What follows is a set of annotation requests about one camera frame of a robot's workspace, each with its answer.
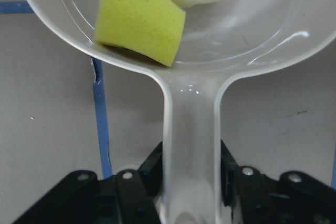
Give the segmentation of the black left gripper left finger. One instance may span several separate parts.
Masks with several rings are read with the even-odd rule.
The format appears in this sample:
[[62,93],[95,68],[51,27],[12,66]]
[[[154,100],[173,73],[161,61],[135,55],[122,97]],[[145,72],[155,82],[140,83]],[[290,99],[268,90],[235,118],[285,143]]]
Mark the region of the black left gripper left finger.
[[138,169],[99,180],[90,170],[69,173],[15,223],[160,223],[154,199],[161,190],[163,145]]

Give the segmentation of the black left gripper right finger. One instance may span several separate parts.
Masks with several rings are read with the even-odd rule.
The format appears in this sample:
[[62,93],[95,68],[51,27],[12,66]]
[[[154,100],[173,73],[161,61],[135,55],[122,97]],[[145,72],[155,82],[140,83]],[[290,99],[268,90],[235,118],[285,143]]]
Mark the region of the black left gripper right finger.
[[296,170],[272,179],[221,144],[222,200],[232,223],[335,223],[335,189]]

